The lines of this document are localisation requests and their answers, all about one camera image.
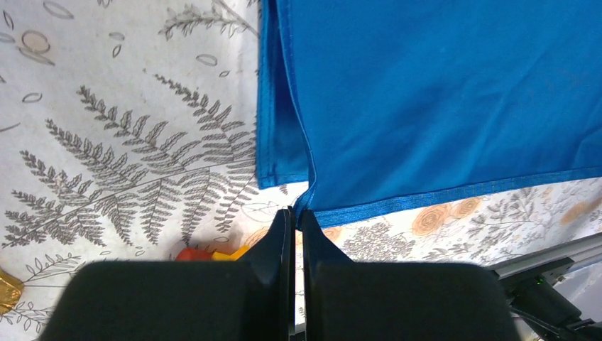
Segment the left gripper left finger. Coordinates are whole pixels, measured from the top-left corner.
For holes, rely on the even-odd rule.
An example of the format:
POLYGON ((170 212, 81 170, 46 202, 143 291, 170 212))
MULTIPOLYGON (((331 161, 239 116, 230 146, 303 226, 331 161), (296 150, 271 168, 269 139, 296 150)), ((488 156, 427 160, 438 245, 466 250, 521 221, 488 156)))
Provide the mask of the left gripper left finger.
POLYGON ((294 212, 236 261, 96 261, 63 291, 42 340, 289 340, 294 212))

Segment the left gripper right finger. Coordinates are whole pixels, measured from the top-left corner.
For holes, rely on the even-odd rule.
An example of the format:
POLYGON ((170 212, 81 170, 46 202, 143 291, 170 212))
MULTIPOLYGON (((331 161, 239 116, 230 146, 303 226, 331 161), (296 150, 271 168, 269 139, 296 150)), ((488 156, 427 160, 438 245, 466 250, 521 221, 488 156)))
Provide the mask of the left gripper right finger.
POLYGON ((517 340, 493 273, 466 263, 351 260, 300 217, 308 340, 517 340))

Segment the blue cloth napkin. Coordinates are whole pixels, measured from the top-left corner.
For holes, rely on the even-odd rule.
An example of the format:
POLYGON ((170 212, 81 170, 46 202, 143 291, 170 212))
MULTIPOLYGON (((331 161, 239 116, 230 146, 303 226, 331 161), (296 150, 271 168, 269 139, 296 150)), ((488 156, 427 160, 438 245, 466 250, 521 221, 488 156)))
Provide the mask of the blue cloth napkin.
POLYGON ((600 1, 263 1, 256 176, 323 227, 601 176, 600 1))

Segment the blue orange toy car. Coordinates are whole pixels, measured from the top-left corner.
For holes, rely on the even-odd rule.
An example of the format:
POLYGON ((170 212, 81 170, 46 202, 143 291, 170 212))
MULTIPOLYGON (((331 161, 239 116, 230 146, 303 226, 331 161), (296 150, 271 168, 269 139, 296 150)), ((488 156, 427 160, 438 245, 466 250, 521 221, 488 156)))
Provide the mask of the blue orange toy car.
POLYGON ((205 251, 187 247, 183 249, 176 257, 176 261, 237 261, 250 249, 249 246, 242 246, 232 254, 225 254, 218 251, 205 251))

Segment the floral tablecloth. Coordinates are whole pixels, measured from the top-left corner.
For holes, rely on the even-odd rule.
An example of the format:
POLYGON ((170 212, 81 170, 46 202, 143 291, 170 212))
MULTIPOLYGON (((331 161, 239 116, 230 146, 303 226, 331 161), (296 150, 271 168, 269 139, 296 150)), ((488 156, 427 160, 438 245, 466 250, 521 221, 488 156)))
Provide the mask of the floral tablecloth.
MULTIPOLYGON (((232 254, 287 208, 289 340, 308 340, 295 203, 309 184, 256 176, 262 2, 1 2, 1 269, 24 283, 2 340, 42 340, 89 263, 232 254)), ((319 226, 356 262, 488 270, 601 233, 601 176, 319 226)), ((601 262, 553 287, 601 323, 600 284, 601 262)))

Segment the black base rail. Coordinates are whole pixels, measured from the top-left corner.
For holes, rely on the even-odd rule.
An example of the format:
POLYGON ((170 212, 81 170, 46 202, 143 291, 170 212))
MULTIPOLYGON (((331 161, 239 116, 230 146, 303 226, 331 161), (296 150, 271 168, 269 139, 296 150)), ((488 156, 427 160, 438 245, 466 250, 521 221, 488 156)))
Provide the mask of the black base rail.
POLYGON ((553 285, 571 269, 601 262, 601 233, 488 267, 499 280, 511 313, 541 340, 600 340, 601 323, 581 311, 553 285))

